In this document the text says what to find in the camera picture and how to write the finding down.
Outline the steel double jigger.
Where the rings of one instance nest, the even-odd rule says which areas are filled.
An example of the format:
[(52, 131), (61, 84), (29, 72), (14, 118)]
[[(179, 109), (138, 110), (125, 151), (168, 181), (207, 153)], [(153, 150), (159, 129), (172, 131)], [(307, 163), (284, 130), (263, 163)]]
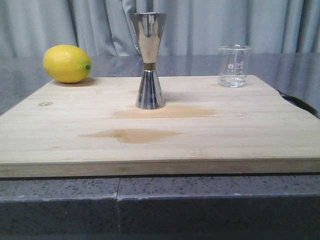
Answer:
[(129, 16), (143, 61), (143, 73), (135, 105), (143, 110), (162, 108), (165, 106), (165, 99), (156, 71), (156, 60), (166, 14), (146, 12), (131, 13)]

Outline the small glass beaker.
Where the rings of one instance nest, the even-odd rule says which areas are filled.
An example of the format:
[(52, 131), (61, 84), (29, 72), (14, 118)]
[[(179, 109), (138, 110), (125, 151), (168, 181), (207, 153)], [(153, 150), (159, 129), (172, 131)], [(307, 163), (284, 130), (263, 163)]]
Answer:
[(251, 47), (229, 44), (219, 50), (220, 67), (218, 83), (224, 87), (240, 88), (246, 83)]

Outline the wooden cutting board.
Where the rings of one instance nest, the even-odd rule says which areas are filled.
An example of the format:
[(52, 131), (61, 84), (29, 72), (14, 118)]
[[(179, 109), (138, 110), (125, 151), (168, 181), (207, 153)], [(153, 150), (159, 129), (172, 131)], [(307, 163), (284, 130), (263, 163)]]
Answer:
[(50, 81), (0, 117), (0, 175), (316, 173), (320, 121), (254, 75), (161, 77), (166, 104), (135, 106), (138, 77)]

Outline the yellow lemon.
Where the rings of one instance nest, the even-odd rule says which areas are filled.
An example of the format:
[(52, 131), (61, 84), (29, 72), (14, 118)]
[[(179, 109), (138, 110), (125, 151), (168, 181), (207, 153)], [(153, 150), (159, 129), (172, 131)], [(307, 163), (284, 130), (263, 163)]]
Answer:
[(48, 49), (43, 56), (44, 70), (61, 83), (78, 83), (92, 70), (92, 60), (81, 48), (60, 44)]

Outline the grey curtain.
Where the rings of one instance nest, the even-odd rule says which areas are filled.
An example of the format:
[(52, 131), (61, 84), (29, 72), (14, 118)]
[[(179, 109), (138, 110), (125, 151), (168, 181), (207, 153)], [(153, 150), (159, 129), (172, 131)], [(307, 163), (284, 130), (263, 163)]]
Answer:
[(0, 55), (42, 56), (60, 44), (90, 56), (140, 53), (132, 17), (162, 30), (159, 55), (214, 55), (224, 45), (254, 54), (317, 53), (317, 0), (3, 0)]

